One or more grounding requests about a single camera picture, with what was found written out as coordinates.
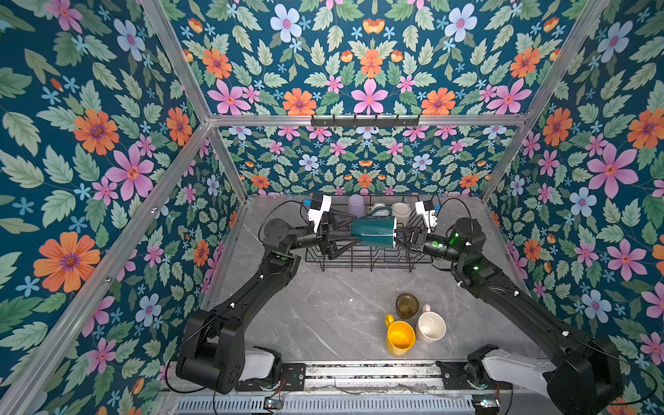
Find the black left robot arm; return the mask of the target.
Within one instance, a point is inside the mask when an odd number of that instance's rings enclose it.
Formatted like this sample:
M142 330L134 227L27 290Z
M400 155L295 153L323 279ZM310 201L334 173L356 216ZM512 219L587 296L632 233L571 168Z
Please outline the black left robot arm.
M245 333L263 307L295 277L300 248L318 246L332 259L359 243L348 232L330 231L326 223L293 227L270 219L261 228L265 251L256 273L225 302L195 312L185 327L176 376L199 387L229 394L240 382L278 382L280 354L246 348Z

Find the white faceted mug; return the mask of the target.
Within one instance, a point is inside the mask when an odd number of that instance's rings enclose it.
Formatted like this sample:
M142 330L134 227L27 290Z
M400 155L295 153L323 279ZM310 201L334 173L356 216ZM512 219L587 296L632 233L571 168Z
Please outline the white faceted mug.
M390 207L387 207L386 204L382 202L377 202L371 207L368 214L374 217L385 217L385 216L390 216L392 214L392 211Z

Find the lilac plastic cup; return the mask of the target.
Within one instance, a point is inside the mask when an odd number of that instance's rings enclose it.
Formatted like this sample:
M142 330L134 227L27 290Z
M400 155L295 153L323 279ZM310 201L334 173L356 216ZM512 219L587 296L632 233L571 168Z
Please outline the lilac plastic cup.
M362 195L351 195L348 199L348 210L355 217L365 216L367 212L364 197Z

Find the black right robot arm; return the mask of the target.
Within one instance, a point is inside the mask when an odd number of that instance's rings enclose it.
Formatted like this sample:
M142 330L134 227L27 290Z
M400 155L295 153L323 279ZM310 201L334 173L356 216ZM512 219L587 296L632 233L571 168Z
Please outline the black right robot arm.
M402 228L395 240L411 252L450 262L461 288L506 316L546 355L529 358L487 344L468 356L472 386L493 380L524 387L564 414L598 414L623 394L617 347L565 323L515 285L484 255L486 235L478 221L461 218L446 235Z

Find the green mug white inside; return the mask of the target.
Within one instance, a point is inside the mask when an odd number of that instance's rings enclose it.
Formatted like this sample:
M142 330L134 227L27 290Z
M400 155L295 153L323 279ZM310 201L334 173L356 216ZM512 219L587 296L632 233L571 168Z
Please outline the green mug white inside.
M354 219L350 234L362 247L394 248L397 225L394 216L369 215Z

